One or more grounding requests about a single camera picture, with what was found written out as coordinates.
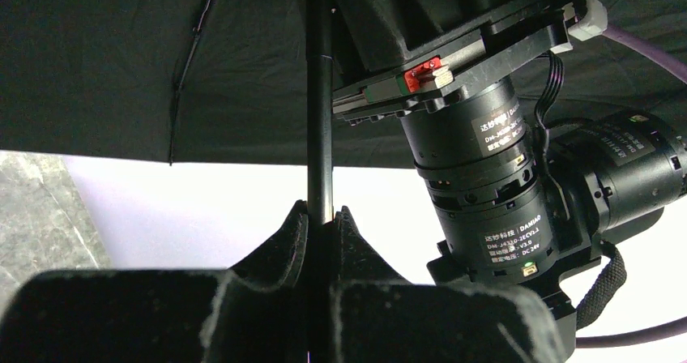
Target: gray carpet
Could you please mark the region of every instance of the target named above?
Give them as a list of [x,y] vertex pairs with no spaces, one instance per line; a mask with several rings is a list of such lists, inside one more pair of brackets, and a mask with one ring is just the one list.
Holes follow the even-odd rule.
[[38,272],[109,266],[62,159],[0,152],[0,313]]

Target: white backdrop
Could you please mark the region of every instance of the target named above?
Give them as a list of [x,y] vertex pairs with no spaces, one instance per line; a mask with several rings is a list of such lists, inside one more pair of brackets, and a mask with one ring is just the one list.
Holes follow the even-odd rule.
[[[306,198],[304,167],[166,164],[66,156],[65,162],[115,267],[229,267]],[[424,183],[412,170],[337,168],[336,210],[351,208],[362,235],[401,275],[432,284],[425,264],[443,239]],[[628,281],[578,335],[607,335],[687,316],[687,198],[652,229],[618,247]],[[562,284],[575,305],[601,270]],[[578,350],[569,362],[679,363],[687,335],[625,348]]]

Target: black pole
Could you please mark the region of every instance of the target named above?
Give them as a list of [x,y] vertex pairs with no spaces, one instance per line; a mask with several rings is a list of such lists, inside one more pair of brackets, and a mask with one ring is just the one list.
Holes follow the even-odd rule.
[[310,229],[332,221],[331,0],[306,0],[308,214]]
[[305,1],[308,61],[308,242],[303,265],[310,361],[329,361],[334,219],[331,161],[331,0]]

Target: black umbrella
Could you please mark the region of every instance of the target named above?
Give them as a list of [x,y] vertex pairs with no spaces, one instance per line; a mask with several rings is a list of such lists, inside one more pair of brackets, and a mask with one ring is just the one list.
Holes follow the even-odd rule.
[[[687,0],[601,1],[613,24],[687,60]],[[304,164],[303,4],[2,0],[0,148]],[[596,38],[561,57],[565,85],[552,120],[634,107],[684,123],[671,105],[684,100],[684,86],[641,56]],[[531,64],[513,76],[527,113],[546,72]],[[333,127],[335,164],[412,167],[397,121]]]

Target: purple cable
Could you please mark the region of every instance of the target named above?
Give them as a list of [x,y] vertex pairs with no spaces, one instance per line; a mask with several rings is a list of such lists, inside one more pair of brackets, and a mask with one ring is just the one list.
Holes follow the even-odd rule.
[[671,321],[657,327],[623,333],[620,335],[578,337],[576,348],[614,348],[650,343],[687,333],[687,317]]
[[687,83],[687,65],[680,62],[677,58],[673,57],[671,54],[666,53],[662,49],[655,47],[652,43],[640,39],[635,35],[608,25],[606,31],[604,31],[604,36],[612,41],[616,41],[629,49],[637,51],[641,55],[652,60],[657,65],[663,67],[670,74],[675,75],[683,83]]

